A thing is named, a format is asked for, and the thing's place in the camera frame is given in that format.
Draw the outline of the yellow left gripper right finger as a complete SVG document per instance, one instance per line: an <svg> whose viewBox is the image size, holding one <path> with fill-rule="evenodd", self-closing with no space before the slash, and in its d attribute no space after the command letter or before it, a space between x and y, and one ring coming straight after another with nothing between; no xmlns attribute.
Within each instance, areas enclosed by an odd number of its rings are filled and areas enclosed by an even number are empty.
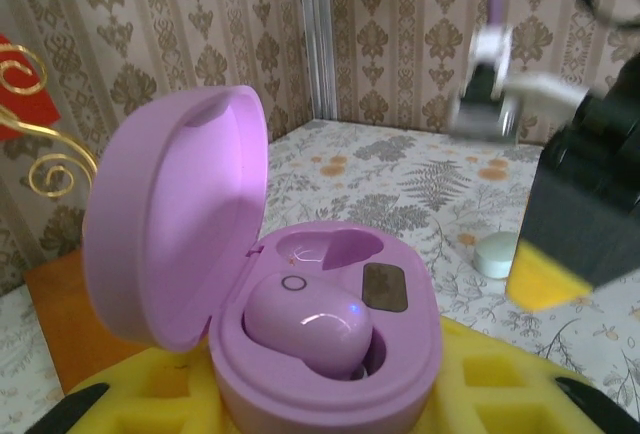
<svg viewBox="0 0 640 434"><path fill-rule="evenodd" d="M637 433L583 376L446 317L433 390L438 433Z"/></svg>

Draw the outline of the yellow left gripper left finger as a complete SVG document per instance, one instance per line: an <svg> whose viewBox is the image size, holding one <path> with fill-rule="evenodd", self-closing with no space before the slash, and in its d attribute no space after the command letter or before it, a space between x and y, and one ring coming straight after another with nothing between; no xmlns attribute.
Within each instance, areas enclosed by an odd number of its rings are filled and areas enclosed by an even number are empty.
<svg viewBox="0 0 640 434"><path fill-rule="evenodd" d="M228 417L206 349L147 349L71 390L39 433L226 433Z"/></svg>

